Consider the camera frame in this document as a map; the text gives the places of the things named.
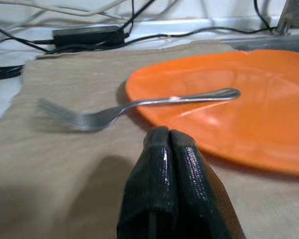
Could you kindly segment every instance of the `silver fork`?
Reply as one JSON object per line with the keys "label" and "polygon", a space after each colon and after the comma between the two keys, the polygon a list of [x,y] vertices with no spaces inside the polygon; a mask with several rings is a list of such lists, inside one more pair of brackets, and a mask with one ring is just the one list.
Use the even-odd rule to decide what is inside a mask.
{"label": "silver fork", "polygon": [[203,101],[227,101],[240,96],[237,89],[226,88],[197,95],[172,96],[167,98],[133,101],[123,106],[116,106],[92,114],[83,114],[68,110],[49,100],[39,99],[38,108],[51,118],[68,124],[81,131],[99,130],[109,126],[126,110],[142,105],[173,104]]}

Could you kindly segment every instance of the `orange plate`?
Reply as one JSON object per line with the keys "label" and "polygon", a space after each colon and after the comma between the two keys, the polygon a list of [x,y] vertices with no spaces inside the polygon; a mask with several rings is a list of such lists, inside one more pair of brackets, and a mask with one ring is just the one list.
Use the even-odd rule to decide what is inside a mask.
{"label": "orange plate", "polygon": [[225,102],[141,106],[154,125],[191,135],[226,160],[299,175],[299,53],[235,51],[162,62],[135,71],[131,100],[236,88]]}

